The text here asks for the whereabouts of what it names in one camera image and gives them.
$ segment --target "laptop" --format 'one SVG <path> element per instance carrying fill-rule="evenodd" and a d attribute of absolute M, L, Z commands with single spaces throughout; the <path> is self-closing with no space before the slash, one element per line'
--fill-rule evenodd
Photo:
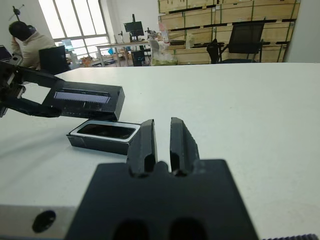
<path fill-rule="evenodd" d="M 10 52 L 6 49 L 5 46 L 0 45 L 0 61 L 7 62 L 12 58 Z"/>

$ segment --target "black box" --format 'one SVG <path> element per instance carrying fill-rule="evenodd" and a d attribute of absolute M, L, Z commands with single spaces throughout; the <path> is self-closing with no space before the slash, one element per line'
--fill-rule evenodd
<path fill-rule="evenodd" d="M 74 147 L 127 155 L 139 124 L 88 120 L 66 135 Z"/>
<path fill-rule="evenodd" d="M 61 116 L 117 121 L 124 101 L 121 86 L 60 81 L 43 104 L 61 109 Z"/>

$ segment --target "person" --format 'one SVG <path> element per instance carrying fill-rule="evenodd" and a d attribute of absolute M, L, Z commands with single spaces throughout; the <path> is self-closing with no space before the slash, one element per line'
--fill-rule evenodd
<path fill-rule="evenodd" d="M 9 26 L 9 32 L 12 35 L 11 48 L 18 55 L 22 56 L 22 67 L 40 69 L 39 50 L 56 47 L 55 42 L 40 34 L 26 25 L 22 21 L 15 21 Z M 22 41 L 22 48 L 17 40 Z"/>

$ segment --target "white tabletop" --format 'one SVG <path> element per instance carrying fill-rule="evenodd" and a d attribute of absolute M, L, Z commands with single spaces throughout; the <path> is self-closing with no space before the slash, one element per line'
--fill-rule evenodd
<path fill-rule="evenodd" d="M 226 159 L 261 238 L 320 235 L 320 64 L 79 68 L 67 81 L 123 86 L 120 121 L 155 120 L 170 159 L 170 121 L 185 121 L 202 159 Z M 25 98 L 48 90 L 30 84 Z M 9 110 L 0 119 L 0 204 L 76 206 L 99 163 L 126 157 L 71 147 L 85 119 Z"/>

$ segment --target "wooden shelf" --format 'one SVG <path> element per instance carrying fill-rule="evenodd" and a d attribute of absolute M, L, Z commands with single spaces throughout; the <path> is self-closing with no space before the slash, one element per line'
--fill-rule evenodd
<path fill-rule="evenodd" d="M 300 0 L 159 0 L 159 12 L 165 13 L 159 20 L 166 26 L 170 40 L 186 40 L 192 34 L 195 44 L 213 39 L 228 44 L 233 24 L 265 21 L 261 38 L 270 45 L 263 47 L 262 61 L 282 62 L 287 45 L 276 43 L 291 40 L 299 8 Z M 210 62 L 206 50 L 194 49 L 175 51 L 179 64 Z M 228 52 L 222 56 L 243 57 L 229 56 Z"/>

